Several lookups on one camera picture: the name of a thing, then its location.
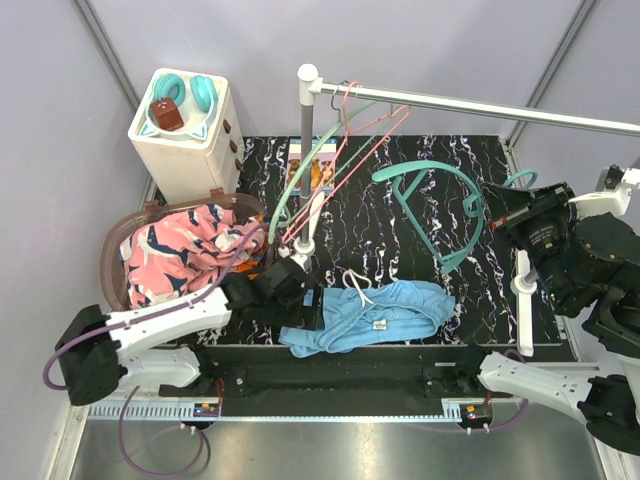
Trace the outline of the mint green hanger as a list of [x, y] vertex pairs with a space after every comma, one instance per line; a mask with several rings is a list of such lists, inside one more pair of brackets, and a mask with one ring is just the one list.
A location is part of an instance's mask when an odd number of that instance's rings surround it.
[[327, 143], [327, 141], [333, 137], [336, 132], [340, 129], [343, 129], [345, 126], [344, 120], [338, 120], [334, 123], [326, 133], [318, 140], [318, 142], [311, 148], [311, 150], [302, 158], [298, 171], [295, 173], [291, 182], [284, 188], [282, 194], [279, 197], [278, 203], [275, 207], [274, 213], [272, 215], [272, 220], [268, 229], [268, 243], [273, 244], [275, 240], [275, 236], [277, 233], [279, 220], [281, 214], [284, 212], [285, 207], [287, 206], [288, 199], [292, 195], [293, 188], [296, 183], [302, 179], [302, 177], [306, 174], [306, 170], [311, 166], [313, 158], [319, 152], [320, 148]]

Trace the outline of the light blue shorts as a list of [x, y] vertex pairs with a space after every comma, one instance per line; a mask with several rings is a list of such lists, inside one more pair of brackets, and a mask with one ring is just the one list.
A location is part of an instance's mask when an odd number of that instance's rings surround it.
[[407, 342], [434, 336], [449, 321], [456, 298], [439, 285], [398, 280], [377, 288], [326, 288], [324, 327], [284, 327], [278, 341], [296, 358], [317, 353], [342, 354], [373, 344]]

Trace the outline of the pink patterned shorts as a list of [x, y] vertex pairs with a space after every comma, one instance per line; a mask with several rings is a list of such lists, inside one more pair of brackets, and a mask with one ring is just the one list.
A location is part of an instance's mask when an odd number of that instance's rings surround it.
[[230, 209], [205, 204], [138, 229], [120, 245], [132, 310], [213, 284], [264, 250], [262, 216], [241, 222]]

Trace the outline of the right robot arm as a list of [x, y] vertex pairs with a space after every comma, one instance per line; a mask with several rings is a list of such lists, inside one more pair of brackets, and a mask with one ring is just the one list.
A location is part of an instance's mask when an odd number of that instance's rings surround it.
[[623, 371], [576, 378], [488, 352], [454, 371], [466, 396], [488, 389], [531, 400], [585, 425], [600, 442], [639, 453], [639, 236], [604, 207], [586, 206], [566, 183], [533, 190], [481, 187], [492, 230], [525, 252], [555, 315], [583, 330]]

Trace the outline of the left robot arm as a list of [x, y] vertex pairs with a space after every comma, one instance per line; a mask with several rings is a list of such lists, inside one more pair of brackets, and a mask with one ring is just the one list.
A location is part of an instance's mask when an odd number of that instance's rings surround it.
[[139, 310], [81, 309], [49, 360], [61, 369], [60, 390], [74, 406], [99, 402], [125, 383], [208, 394], [216, 372], [201, 355], [187, 349], [163, 357], [159, 346], [248, 321], [303, 332], [322, 329], [323, 288], [305, 262], [294, 255], [257, 273], [228, 273], [192, 294]]

